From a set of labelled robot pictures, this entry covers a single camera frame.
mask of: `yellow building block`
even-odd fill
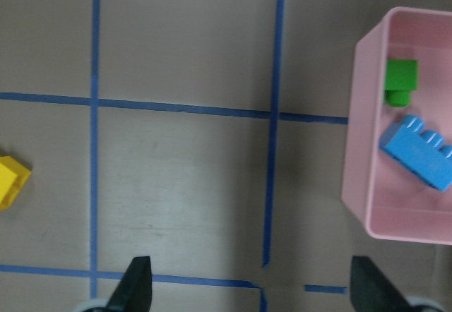
[[[9,208],[31,171],[12,157],[0,157],[0,210]]]

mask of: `toy block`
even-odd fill
[[[417,89],[418,67],[416,60],[388,59],[386,65],[385,103],[405,107],[411,102],[410,93]]]
[[[379,146],[424,183],[443,192],[452,184],[452,146],[442,147],[441,134],[422,132],[423,128],[421,118],[409,114],[389,126]]]
[[[9,208],[31,171],[12,157],[0,157],[0,210]]]

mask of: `green block stud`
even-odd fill
[[[385,103],[393,107],[410,104],[410,93],[417,89],[417,60],[388,59],[384,87]]]

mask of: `gray surface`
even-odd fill
[[[0,0],[0,91],[86,97],[91,0]],[[356,41],[394,6],[286,0],[281,110],[346,116]],[[269,109],[275,0],[102,0],[101,97]],[[0,155],[33,170],[0,214],[0,264],[89,267],[88,107],[0,101]],[[261,265],[268,122],[100,109],[99,268],[253,280],[269,311],[351,311],[350,257],[452,307],[451,248],[379,241],[340,202],[345,126],[280,122],[273,262]],[[116,281],[100,280],[107,296]],[[0,310],[69,311],[88,280],[0,273]],[[257,311],[255,289],[156,284],[153,311]]]

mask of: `blue building block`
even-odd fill
[[[445,191],[452,184],[452,146],[435,131],[422,132],[424,122],[407,115],[380,138],[380,148],[427,185]]]

